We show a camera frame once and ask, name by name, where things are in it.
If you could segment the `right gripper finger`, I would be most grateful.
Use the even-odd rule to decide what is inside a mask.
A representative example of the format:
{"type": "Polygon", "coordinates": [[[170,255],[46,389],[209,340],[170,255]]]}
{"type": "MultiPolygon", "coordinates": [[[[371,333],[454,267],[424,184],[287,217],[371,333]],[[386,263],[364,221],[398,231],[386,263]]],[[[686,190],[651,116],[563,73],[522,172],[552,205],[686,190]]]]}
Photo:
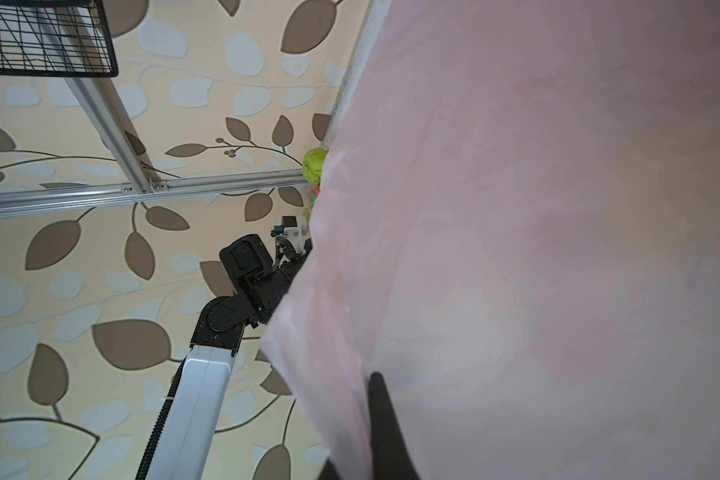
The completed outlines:
{"type": "Polygon", "coordinates": [[[383,375],[370,375],[367,388],[370,413],[372,473],[375,480],[418,480],[383,375]]]}

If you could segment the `pink plastic bag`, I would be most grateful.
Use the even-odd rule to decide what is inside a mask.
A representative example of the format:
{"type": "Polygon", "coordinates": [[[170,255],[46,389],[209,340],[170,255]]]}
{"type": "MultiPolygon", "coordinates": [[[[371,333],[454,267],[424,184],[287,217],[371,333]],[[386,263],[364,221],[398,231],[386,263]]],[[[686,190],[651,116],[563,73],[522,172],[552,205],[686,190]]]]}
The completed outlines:
{"type": "Polygon", "coordinates": [[[263,341],[344,479],[720,479],[720,1],[395,1],[263,341]]]}

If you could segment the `green wrinkled fruit back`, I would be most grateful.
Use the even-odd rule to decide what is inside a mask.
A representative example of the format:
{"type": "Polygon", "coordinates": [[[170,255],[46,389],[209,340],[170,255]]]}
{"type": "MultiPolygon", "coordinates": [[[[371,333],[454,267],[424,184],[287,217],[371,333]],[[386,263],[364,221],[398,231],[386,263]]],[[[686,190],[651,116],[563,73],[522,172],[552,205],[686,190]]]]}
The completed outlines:
{"type": "Polygon", "coordinates": [[[328,152],[323,148],[313,148],[305,153],[302,161],[302,175],[308,183],[320,185],[327,154],[328,152]]]}

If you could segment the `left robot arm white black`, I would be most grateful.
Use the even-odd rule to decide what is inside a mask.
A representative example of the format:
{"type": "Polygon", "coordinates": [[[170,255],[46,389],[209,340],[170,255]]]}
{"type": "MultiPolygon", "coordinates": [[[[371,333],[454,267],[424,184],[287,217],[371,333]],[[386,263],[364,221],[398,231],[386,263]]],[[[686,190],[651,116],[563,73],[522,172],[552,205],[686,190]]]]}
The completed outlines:
{"type": "Polygon", "coordinates": [[[173,377],[136,473],[138,479],[202,477],[244,331],[266,324],[312,250],[312,241],[275,226],[271,256],[257,234],[219,253],[232,296],[202,309],[190,351],[173,377]]]}

